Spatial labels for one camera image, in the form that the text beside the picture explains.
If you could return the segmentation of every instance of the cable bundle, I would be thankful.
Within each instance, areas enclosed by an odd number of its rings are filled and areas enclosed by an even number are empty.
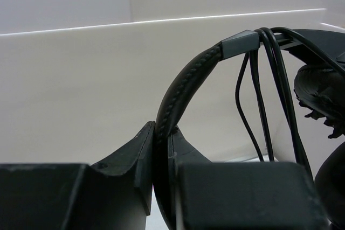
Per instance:
[[[279,43],[277,42],[274,34],[283,33],[285,34],[285,36],[298,40],[300,43],[304,44],[308,49],[310,49],[312,52],[318,55],[325,62],[325,64],[327,64],[329,67],[337,71],[343,78],[345,78],[345,69],[336,61],[334,61],[328,54],[326,54],[324,51],[318,48],[315,44],[313,44],[311,41],[309,41],[304,36],[300,35],[299,33],[291,29],[287,29],[283,27],[268,29],[268,28],[263,27],[255,31],[259,34],[260,41],[263,43],[265,47],[267,57],[270,62],[270,67],[271,67],[274,82],[278,91],[279,99],[280,99],[282,108],[285,113],[286,120],[288,122],[290,131],[291,131],[291,137],[292,137],[296,162],[298,164],[301,164],[307,170],[310,176],[312,176],[311,167],[310,167],[306,152],[304,150],[304,147],[303,147],[303,144],[298,132],[296,115],[295,115],[295,110],[293,106],[290,86],[289,86],[289,82],[288,82],[287,74],[285,70],[284,60],[281,54]],[[244,75],[248,61],[250,61],[252,80],[253,80],[255,92],[257,95],[257,102],[258,102],[258,107],[259,107],[259,112],[260,112],[260,117],[261,117],[261,123],[263,125],[267,153],[268,153],[270,162],[273,162],[274,153],[273,153],[273,148],[272,148],[272,141],[271,141],[271,136],[270,136],[270,130],[268,127],[264,101],[263,101],[263,97],[262,97],[261,89],[260,89],[260,81],[259,81],[259,73],[258,73],[258,50],[251,51],[245,54],[245,57],[244,57],[244,60],[243,60],[243,63],[238,75],[237,84],[236,84],[236,91],[235,91],[236,106],[239,111],[240,117],[245,125],[245,128],[254,144],[258,157],[260,161],[263,162],[264,161],[263,155],[260,151],[258,142],[247,122],[247,119],[241,108],[240,99],[239,99],[240,85],[242,83],[243,75]]]

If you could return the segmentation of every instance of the black cable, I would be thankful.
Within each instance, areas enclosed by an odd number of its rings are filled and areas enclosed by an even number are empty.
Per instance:
[[[282,91],[281,78],[278,74],[277,63],[275,62],[275,57],[273,54],[272,46],[270,44],[270,40],[267,37],[267,34],[263,30],[257,29],[257,30],[255,30],[255,32],[259,33],[260,41],[262,41],[264,43],[266,54],[268,57],[268,61],[270,62],[270,67],[271,67],[271,71],[273,74],[275,86],[276,86],[277,91],[278,91],[279,99],[280,99],[280,102],[282,104],[285,116],[287,117],[285,96],[284,96],[284,93]]]
[[[261,28],[261,29],[267,34],[267,37],[270,41],[270,45],[272,46],[275,61],[277,63],[278,75],[281,78],[280,82],[281,82],[281,86],[282,86],[282,92],[283,92],[283,95],[285,97],[284,98],[285,103],[282,103],[282,104],[286,105],[287,120],[288,120],[288,124],[289,124],[290,130],[291,130],[291,137],[292,137],[296,162],[303,165],[305,167],[305,169],[307,170],[307,172],[310,173],[310,175],[312,175],[306,152],[304,150],[301,139],[299,137],[298,126],[297,126],[297,122],[296,122],[296,115],[295,115],[292,96],[291,96],[291,92],[290,92],[290,86],[288,83],[287,74],[286,74],[286,70],[285,70],[285,64],[284,64],[284,60],[282,58],[279,44],[278,44],[278,42],[274,36],[274,33],[270,29],[265,28],[265,27]]]
[[[259,70],[258,70],[258,52],[259,52],[258,50],[255,50],[249,53],[250,69],[252,73],[254,89],[257,96],[261,124],[263,126],[264,137],[265,137],[265,142],[266,142],[266,147],[267,147],[267,154],[270,161],[274,162],[274,154],[273,154],[273,148],[272,148],[270,129],[268,127],[264,99],[263,99],[263,95],[260,89]]]
[[[304,44],[312,52],[314,52],[316,55],[318,55],[325,63],[327,63],[329,66],[331,66],[335,71],[337,71],[345,78],[345,69],[338,62],[333,60],[326,52],[317,47],[314,43],[305,38],[303,35],[285,27],[275,27],[271,30],[274,33],[283,33],[292,38],[295,38],[300,43]]]
[[[255,147],[255,150],[258,154],[258,157],[260,159],[261,162],[264,161],[264,158],[263,158],[263,155],[261,153],[261,150],[259,148],[259,145],[258,145],[258,142],[257,140],[255,139],[254,137],[254,134],[247,122],[247,119],[243,113],[243,110],[242,110],[242,107],[241,107],[241,104],[240,104],[240,100],[239,100],[239,91],[240,91],[240,88],[241,88],[241,83],[242,83],[242,80],[243,80],[243,75],[244,75],[244,72],[246,70],[246,66],[248,64],[248,60],[249,60],[249,53],[246,53],[245,56],[244,56],[244,59],[243,59],[243,62],[242,62],[242,66],[241,66],[241,69],[239,71],[239,74],[238,74],[238,79],[237,79],[237,83],[236,83],[236,89],[235,89],[235,101],[236,101],[236,107],[237,107],[237,110],[238,110],[238,113],[243,121],[243,124],[244,124],[244,127],[246,128],[252,142],[253,142],[253,145]]]

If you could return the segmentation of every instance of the stitching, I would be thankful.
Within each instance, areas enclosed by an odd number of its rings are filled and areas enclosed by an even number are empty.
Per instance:
[[[160,144],[162,142],[162,136],[165,127],[167,126],[168,117],[170,116],[176,101],[178,100],[178,97],[180,96],[181,92],[187,85],[187,83],[190,81],[190,79],[193,77],[195,72],[201,68],[207,61],[209,61],[211,58],[213,58],[215,55],[220,53],[220,47],[216,46],[212,48],[210,51],[207,51],[207,53],[199,60],[198,63],[195,63],[193,68],[190,69],[189,73],[185,75],[184,79],[181,80],[180,84],[176,87],[177,91],[174,94],[174,97],[171,99],[170,104],[168,105],[167,110],[165,111],[162,125],[159,128],[158,134],[157,134],[157,142]]]

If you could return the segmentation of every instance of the stitched leather strap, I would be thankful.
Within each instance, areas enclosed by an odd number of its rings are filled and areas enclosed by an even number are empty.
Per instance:
[[[177,125],[188,103],[221,58],[219,43],[192,59],[172,82],[156,119],[155,133],[159,143]]]
[[[169,229],[176,229],[174,202],[168,176],[168,136],[176,127],[195,92],[222,59],[221,43],[200,53],[179,73],[158,111],[153,148],[153,183],[158,206]]]

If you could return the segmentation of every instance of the headphone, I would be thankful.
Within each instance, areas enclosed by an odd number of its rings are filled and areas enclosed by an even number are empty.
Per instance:
[[[312,112],[306,117],[325,117],[325,124],[334,127],[329,138],[345,133],[345,34],[321,30],[291,30],[284,27],[244,31],[217,43],[192,59],[168,88],[160,105],[153,146],[153,184],[158,206],[169,229],[176,229],[174,172],[169,156],[174,154],[168,142],[185,142],[177,124],[193,95],[222,60],[245,53],[235,90],[240,117],[254,144],[259,159],[263,156],[242,111],[239,99],[245,68],[250,62],[252,80],[257,95],[267,153],[274,161],[273,148],[258,74],[258,50],[264,46],[270,62],[280,102],[291,130],[296,162],[312,177],[307,155],[298,133],[293,99],[281,50],[286,50],[306,65],[299,69],[294,89],[300,105]],[[329,220],[345,229],[345,143],[324,162],[315,179],[315,186],[328,213]]]

